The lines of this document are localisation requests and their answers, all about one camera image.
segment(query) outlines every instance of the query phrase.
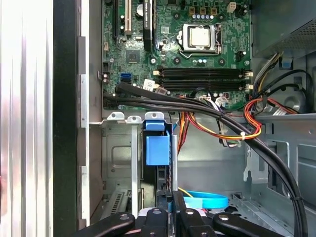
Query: cpu socket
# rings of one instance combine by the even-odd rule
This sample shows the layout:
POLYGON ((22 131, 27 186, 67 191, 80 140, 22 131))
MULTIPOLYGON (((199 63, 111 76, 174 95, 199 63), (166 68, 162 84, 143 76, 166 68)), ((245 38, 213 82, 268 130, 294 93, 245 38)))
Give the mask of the cpu socket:
POLYGON ((221 25, 184 24, 177 40, 184 53, 220 54, 221 25))

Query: white cable tie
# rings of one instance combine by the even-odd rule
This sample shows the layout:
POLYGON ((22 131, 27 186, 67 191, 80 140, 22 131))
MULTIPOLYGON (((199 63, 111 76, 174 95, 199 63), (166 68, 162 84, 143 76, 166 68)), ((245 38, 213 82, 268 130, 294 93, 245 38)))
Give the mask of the white cable tie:
POLYGON ((241 135, 242 141, 244 141, 244 140, 245 140, 246 133, 245 133, 245 132, 241 132, 240 135, 241 135))

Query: side panel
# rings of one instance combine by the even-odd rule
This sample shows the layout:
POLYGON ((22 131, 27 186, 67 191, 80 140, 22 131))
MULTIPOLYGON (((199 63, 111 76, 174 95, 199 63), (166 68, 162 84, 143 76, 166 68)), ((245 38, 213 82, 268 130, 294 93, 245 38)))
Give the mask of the side panel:
POLYGON ((53 236, 52 56, 53 1, 0 0, 1 236, 53 236))

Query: cable tie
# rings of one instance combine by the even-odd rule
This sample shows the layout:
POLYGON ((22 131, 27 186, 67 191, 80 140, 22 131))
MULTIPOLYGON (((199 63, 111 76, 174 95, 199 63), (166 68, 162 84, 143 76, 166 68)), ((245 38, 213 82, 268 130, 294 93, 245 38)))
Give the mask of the cable tie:
POLYGON ((291 199, 292 201, 302 201, 302 200, 303 200, 302 197, 290 197, 290 199, 291 199))
POLYGON ((240 135, 241 135, 242 141, 244 141, 244 140, 245 140, 246 133, 245 133, 245 132, 241 132, 240 135))

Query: blue plastic bracket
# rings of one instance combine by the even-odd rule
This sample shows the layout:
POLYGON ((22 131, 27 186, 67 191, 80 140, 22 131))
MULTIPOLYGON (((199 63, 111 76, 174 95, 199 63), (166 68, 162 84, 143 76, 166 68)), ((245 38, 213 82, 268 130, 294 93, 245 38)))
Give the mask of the blue plastic bracket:
MULTIPOLYGON (((145 121, 146 131, 164 131, 164 121, 145 121)), ((146 137, 146 164, 169 165, 170 160, 170 134, 166 131, 165 136, 146 137)))

